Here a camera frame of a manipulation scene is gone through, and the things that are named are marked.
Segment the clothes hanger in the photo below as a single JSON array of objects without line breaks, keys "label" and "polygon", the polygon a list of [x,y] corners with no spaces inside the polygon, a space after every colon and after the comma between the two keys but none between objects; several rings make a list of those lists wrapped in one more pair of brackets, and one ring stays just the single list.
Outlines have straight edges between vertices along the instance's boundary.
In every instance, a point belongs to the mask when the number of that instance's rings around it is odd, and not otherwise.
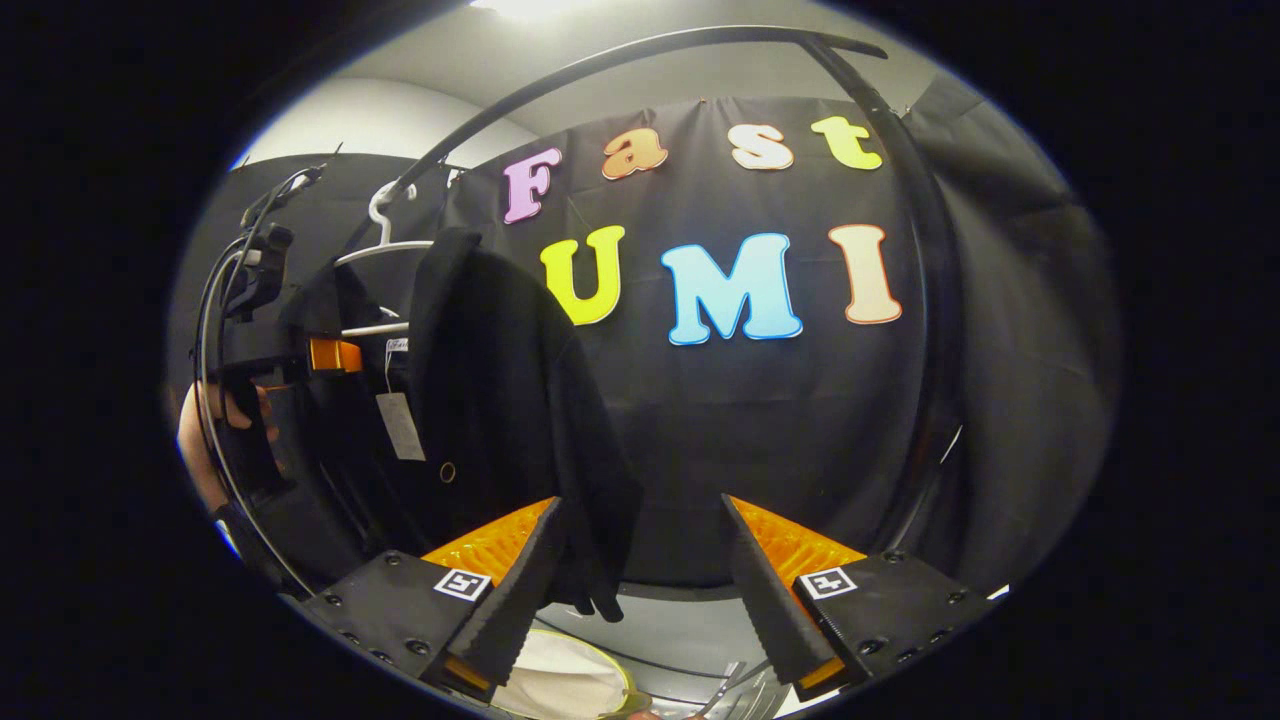
[{"label": "clothes hanger", "polygon": [[[333,263],[335,268],[346,265],[347,263],[351,263],[353,260],[360,260],[361,258],[370,258],[372,255],[381,255],[383,252],[390,252],[393,250],[424,250],[424,249],[428,249],[428,247],[431,246],[431,241],[430,240],[410,241],[410,242],[396,242],[396,243],[392,242],[392,222],[390,222],[390,218],[388,218],[387,215],[383,215],[381,211],[379,211],[379,208],[383,206],[383,205],[385,205],[385,204],[388,204],[388,202],[390,202],[388,195],[390,193],[390,191],[392,191],[393,187],[396,187],[396,181],[392,181],[392,182],[384,184],[381,187],[381,190],[379,190],[378,192],[375,192],[374,196],[372,196],[372,199],[369,200],[369,219],[372,220],[372,222],[375,222],[375,223],[378,223],[383,228],[381,240],[378,242],[378,245],[375,245],[372,247],[366,247],[364,250],[357,250],[355,252],[351,252],[348,255],[343,255],[342,258],[338,258]],[[410,184],[404,190],[404,196],[408,197],[410,200],[413,200],[415,197],[417,197],[417,188],[413,187],[412,184]],[[379,307],[379,310],[381,310],[387,315],[390,315],[393,318],[398,318],[398,315],[396,313],[393,313],[393,311],[390,311],[390,310],[388,310],[385,307]],[[370,336],[370,334],[401,333],[401,332],[404,332],[407,329],[408,329],[408,323],[389,323],[389,324],[384,324],[384,325],[367,325],[367,327],[364,327],[364,328],[348,328],[348,329],[342,331],[342,337],[360,337],[360,336]]]}]

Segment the ceiling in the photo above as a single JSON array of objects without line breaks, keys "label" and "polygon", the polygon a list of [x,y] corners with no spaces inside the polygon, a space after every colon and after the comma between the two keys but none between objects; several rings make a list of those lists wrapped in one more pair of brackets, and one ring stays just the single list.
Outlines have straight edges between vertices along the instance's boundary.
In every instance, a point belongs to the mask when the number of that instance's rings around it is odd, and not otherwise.
[{"label": "ceiling", "polygon": [[[580,0],[572,10],[538,19],[463,5],[387,42],[338,77],[413,83],[484,108],[595,53],[718,24],[799,27],[878,45],[888,60],[840,53],[897,114],[940,72],[938,65],[884,32],[806,0]],[[535,100],[507,119],[541,136],[639,108],[726,95],[847,99],[799,46],[719,45],[604,70]]]}]

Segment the white wall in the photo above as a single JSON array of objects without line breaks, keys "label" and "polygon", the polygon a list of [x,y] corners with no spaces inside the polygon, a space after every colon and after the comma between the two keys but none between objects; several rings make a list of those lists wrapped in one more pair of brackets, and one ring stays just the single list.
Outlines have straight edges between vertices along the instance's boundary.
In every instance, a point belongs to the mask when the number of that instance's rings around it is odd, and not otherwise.
[{"label": "white wall", "polygon": [[[282,113],[241,152],[233,168],[287,155],[371,152],[421,158],[481,109],[421,86],[389,79],[332,78]],[[449,154],[472,168],[536,136],[498,120]]]}]

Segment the blue letter m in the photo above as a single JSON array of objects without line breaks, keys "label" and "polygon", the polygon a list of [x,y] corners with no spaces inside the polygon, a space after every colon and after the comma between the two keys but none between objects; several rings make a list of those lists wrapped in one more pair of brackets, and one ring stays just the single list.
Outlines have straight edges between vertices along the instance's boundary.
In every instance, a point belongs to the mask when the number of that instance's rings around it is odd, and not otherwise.
[{"label": "blue letter m", "polygon": [[676,286],[676,327],[668,336],[671,342],[698,345],[712,336],[699,318],[699,305],[721,337],[728,340],[748,299],[751,300],[751,315],[742,324],[742,334],[751,340],[800,334],[804,325],[791,313],[782,264],[782,254],[790,245],[787,236],[781,233],[753,234],[742,241],[728,277],[700,245],[682,245],[663,252],[662,264],[671,270]]}]

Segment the colorful foam letter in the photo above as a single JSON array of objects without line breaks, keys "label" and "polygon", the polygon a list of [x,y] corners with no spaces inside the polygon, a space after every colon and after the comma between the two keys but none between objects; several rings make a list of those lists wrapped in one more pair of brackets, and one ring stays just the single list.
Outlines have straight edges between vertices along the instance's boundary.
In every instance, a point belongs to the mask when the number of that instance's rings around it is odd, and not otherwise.
[{"label": "colorful foam letter", "polygon": [[586,243],[595,249],[595,272],[599,284],[595,295],[580,300],[573,292],[573,254],[577,252],[576,240],[562,240],[547,246],[539,259],[547,265],[547,288],[552,291],[561,307],[573,320],[575,325],[599,323],[618,306],[622,295],[622,279],[618,272],[618,241],[625,231],[622,225],[600,228],[586,236]]},{"label": "colorful foam letter", "polygon": [[547,190],[552,186],[552,174],[547,167],[558,165],[559,161],[561,151],[552,147],[502,172],[507,176],[509,188],[507,215],[503,217],[503,222],[509,225],[517,220],[532,218],[543,209],[543,204],[534,197],[534,193],[547,195]]},{"label": "colorful foam letter", "polygon": [[796,156],[782,145],[782,133],[773,126],[733,126],[728,128],[728,141],[733,159],[749,170],[781,170],[790,168]]},{"label": "colorful foam letter", "polygon": [[608,179],[621,179],[636,170],[650,170],[660,165],[668,152],[662,149],[653,128],[627,131],[604,146],[609,156],[600,172]]},{"label": "colorful foam letter", "polygon": [[662,254],[676,286],[676,327],[668,338],[673,345],[699,345],[712,336],[699,318],[699,304],[728,340],[737,328],[742,305],[751,301],[751,314],[742,334],[751,340],[795,337],[804,329],[791,311],[787,273],[782,263],[791,241],[781,233],[759,233],[742,241],[726,278],[701,245],[682,245]]},{"label": "colorful foam letter", "polygon": [[879,155],[863,150],[858,142],[859,138],[867,140],[872,136],[864,127],[851,126],[845,118],[832,115],[826,120],[818,120],[809,128],[826,136],[831,154],[850,168],[874,170],[883,164]]},{"label": "colorful foam letter", "polygon": [[845,318],[859,325],[899,319],[902,305],[888,293],[888,277],[879,249],[884,231],[876,225],[840,225],[832,228],[827,237],[845,251],[845,265],[849,268],[852,300],[845,309]]}]

